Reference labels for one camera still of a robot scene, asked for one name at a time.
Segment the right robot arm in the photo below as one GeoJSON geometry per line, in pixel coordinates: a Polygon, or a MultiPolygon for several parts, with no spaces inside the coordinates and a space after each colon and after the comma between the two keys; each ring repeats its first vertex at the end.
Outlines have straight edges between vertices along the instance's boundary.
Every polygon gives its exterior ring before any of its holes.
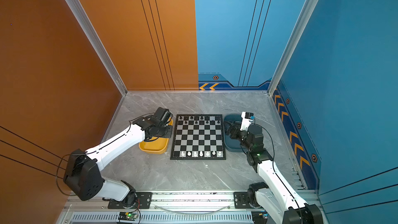
{"type": "Polygon", "coordinates": [[[255,208],[263,208],[276,224],[323,224],[319,207],[308,204],[293,189],[264,147],[264,128],[253,124],[242,130],[238,123],[227,122],[227,125],[226,135],[247,149],[249,165],[263,179],[249,186],[249,203],[255,208]]]}

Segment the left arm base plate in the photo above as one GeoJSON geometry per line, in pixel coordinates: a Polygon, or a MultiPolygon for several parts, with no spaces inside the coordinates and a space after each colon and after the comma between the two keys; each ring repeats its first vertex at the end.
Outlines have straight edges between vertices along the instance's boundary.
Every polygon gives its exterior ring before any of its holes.
{"type": "Polygon", "coordinates": [[[136,192],[128,194],[122,201],[110,200],[108,209],[149,209],[152,192],[136,192]]]}

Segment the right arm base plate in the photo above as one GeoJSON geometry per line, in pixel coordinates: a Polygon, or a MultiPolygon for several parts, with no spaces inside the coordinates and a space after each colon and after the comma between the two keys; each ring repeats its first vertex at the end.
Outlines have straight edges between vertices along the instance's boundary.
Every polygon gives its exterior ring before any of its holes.
{"type": "Polygon", "coordinates": [[[255,196],[251,191],[234,192],[233,197],[234,197],[234,206],[236,209],[259,208],[259,205],[255,201],[255,196]]]}

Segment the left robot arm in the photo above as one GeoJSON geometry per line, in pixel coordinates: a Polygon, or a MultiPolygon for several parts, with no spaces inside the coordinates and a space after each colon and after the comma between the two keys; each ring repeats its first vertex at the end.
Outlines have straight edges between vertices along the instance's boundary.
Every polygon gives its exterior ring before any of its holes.
{"type": "Polygon", "coordinates": [[[68,155],[63,182],[82,201],[101,197],[131,208],[138,200],[134,187],[123,180],[105,178],[101,171],[134,145],[170,138],[172,118],[168,109],[160,107],[154,113],[131,120],[125,130],[107,141],[85,151],[73,151],[68,155]]]}

